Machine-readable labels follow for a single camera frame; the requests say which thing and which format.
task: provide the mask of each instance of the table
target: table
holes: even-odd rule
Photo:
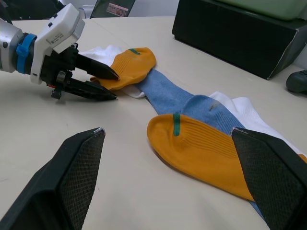
[[[85,20],[79,50],[96,46],[149,47],[157,69],[195,94],[221,91],[249,97],[262,119],[307,152],[307,99],[285,90],[289,66],[266,81],[173,39],[174,17]],[[46,21],[14,24],[38,34]],[[75,78],[88,80],[82,70]],[[165,166],[146,136],[157,114],[146,99],[124,94],[91,102],[64,95],[30,77],[0,72],[0,218],[32,175],[50,160],[64,139],[95,127],[106,130],[97,186],[83,230],[268,230],[251,205]]]

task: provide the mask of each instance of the black box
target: black box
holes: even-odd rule
[[[284,22],[213,0],[180,0],[175,39],[259,77],[293,63],[307,43],[307,22]]]

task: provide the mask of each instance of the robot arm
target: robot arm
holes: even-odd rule
[[[118,80],[107,65],[78,54],[78,44],[85,22],[69,4],[55,14],[36,36],[0,19],[0,70],[29,74],[31,82],[45,82],[54,88],[52,97],[59,99],[66,91],[85,98],[115,99],[116,95],[91,82],[72,78],[72,71],[80,68],[103,79]]]

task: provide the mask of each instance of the green container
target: green container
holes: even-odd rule
[[[297,18],[307,0],[218,0],[282,20]]]

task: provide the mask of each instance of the white wall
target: white wall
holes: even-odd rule
[[[60,0],[64,4],[72,3],[79,8],[83,5],[95,5],[96,0]],[[179,0],[136,0],[129,17],[176,15]]]

